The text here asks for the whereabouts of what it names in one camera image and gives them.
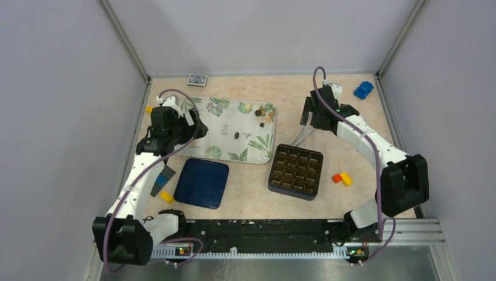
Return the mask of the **silver metal tongs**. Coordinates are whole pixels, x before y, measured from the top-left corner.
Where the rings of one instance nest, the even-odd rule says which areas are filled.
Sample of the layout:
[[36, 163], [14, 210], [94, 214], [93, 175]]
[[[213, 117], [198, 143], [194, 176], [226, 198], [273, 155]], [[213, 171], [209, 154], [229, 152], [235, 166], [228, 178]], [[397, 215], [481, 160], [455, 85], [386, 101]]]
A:
[[313, 130], [314, 128], [312, 126], [301, 126], [300, 130], [295, 135], [290, 145], [298, 147], [309, 136], [309, 134], [313, 132]]

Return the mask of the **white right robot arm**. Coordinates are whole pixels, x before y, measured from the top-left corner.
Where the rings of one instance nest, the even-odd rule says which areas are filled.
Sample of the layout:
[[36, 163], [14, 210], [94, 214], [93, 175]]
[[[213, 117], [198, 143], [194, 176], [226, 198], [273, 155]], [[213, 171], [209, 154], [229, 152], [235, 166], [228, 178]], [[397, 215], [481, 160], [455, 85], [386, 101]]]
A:
[[340, 104], [334, 90], [330, 85], [312, 90], [305, 100], [300, 124], [334, 133], [374, 167], [374, 198], [344, 216], [344, 236], [359, 241], [367, 227], [429, 200], [428, 164], [422, 155], [409, 155], [390, 144], [358, 110]]

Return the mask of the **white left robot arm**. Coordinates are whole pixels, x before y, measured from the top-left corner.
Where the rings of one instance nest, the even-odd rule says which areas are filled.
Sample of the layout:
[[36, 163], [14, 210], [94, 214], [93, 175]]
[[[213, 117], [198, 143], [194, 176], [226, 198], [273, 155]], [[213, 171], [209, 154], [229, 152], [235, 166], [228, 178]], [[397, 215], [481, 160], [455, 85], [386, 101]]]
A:
[[195, 102], [183, 111], [174, 97], [159, 98], [150, 113], [151, 124], [136, 145], [133, 164], [118, 198], [102, 217], [92, 223], [101, 261], [108, 266], [146, 265], [154, 246], [166, 238], [180, 242], [187, 236], [180, 211], [162, 211], [143, 222], [147, 202], [168, 159], [192, 141], [206, 136], [208, 128], [200, 119]]

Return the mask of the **blue chocolate box with insert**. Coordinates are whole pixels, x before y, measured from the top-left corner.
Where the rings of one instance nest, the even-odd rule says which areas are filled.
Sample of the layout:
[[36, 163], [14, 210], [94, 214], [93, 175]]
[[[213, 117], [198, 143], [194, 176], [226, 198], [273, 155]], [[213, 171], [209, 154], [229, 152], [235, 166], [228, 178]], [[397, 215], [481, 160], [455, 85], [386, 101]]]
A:
[[322, 165], [320, 152], [279, 144], [268, 176], [268, 189], [312, 201], [318, 194]]

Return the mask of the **white leaf-print tray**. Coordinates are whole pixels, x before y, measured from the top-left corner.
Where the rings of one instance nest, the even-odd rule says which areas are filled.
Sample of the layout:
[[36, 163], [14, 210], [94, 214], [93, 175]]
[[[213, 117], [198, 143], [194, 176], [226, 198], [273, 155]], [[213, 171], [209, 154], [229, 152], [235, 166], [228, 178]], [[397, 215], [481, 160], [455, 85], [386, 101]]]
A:
[[179, 155], [252, 164], [267, 163], [272, 155], [275, 123], [258, 125], [255, 110], [269, 102], [193, 97], [200, 120], [208, 127], [204, 138], [192, 141]]

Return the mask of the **grey building baseplate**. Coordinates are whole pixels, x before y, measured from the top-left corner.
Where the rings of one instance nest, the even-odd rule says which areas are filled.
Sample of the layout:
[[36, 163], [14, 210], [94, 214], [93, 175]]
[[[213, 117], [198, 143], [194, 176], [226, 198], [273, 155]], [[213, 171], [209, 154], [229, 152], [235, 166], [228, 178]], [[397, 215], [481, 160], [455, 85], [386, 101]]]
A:
[[152, 197], [156, 197], [162, 191], [164, 186], [174, 177], [175, 174], [175, 170], [168, 166], [165, 166], [161, 173], [157, 176], [150, 195]]

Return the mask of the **light blue toy brick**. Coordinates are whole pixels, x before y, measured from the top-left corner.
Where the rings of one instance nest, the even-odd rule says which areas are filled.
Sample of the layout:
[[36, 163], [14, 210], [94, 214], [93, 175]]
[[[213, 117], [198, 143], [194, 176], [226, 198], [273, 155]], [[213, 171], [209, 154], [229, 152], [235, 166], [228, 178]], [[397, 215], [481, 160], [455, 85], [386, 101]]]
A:
[[163, 187], [166, 183], [167, 183], [167, 179], [165, 177], [163, 177], [162, 175], [159, 175], [157, 177], [156, 184], [158, 186], [162, 186]]

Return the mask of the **playing card deck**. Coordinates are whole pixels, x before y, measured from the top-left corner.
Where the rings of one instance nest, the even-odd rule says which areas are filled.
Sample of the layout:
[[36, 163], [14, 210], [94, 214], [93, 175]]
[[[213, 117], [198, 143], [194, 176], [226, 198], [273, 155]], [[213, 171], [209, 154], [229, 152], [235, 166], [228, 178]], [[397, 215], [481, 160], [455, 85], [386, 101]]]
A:
[[193, 87], [205, 87], [208, 81], [208, 76], [203, 74], [190, 74], [187, 85]]

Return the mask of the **dark blue box lid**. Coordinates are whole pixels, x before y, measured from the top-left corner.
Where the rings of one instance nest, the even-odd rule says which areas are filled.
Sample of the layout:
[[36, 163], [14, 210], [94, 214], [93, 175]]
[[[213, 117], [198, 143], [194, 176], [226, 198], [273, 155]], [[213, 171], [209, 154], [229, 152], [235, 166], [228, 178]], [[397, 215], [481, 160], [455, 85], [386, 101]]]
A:
[[221, 204], [228, 175], [229, 166], [226, 164], [190, 158], [182, 168], [174, 199], [215, 210]]

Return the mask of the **orange toy brick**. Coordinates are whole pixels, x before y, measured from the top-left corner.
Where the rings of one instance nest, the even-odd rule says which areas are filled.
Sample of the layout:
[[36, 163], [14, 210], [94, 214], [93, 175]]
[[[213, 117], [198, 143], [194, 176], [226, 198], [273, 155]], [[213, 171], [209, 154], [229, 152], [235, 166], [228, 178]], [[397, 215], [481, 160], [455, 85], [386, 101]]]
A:
[[332, 180], [334, 183], [340, 183], [342, 181], [342, 175], [341, 174], [335, 174], [332, 176]]

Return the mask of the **yellow toy brick front-left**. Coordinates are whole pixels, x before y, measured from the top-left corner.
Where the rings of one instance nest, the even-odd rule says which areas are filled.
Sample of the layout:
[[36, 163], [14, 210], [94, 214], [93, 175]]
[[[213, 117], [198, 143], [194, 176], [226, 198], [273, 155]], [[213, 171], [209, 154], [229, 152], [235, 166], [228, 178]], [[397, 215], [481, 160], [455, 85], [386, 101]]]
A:
[[159, 194], [159, 196], [160, 196], [160, 198], [162, 198], [168, 204], [172, 204], [174, 202], [174, 197], [171, 194], [169, 194], [168, 192], [166, 192], [166, 191], [162, 191]]

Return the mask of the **yellow toy brick right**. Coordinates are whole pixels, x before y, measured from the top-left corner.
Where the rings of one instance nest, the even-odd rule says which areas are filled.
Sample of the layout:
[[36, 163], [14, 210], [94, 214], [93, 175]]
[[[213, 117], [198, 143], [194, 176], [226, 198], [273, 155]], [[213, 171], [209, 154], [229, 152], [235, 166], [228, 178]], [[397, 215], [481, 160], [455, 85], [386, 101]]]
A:
[[341, 173], [340, 176], [344, 186], [349, 187], [353, 183], [352, 178], [346, 172]]

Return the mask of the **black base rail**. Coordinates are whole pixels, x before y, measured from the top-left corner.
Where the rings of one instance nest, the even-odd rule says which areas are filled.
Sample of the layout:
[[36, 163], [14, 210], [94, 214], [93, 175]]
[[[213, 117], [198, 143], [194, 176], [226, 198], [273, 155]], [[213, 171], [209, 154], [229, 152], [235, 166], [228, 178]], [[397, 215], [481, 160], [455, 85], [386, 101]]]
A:
[[198, 238], [202, 253], [325, 253], [338, 246], [380, 242], [375, 224], [352, 230], [342, 220], [186, 220], [179, 237]]

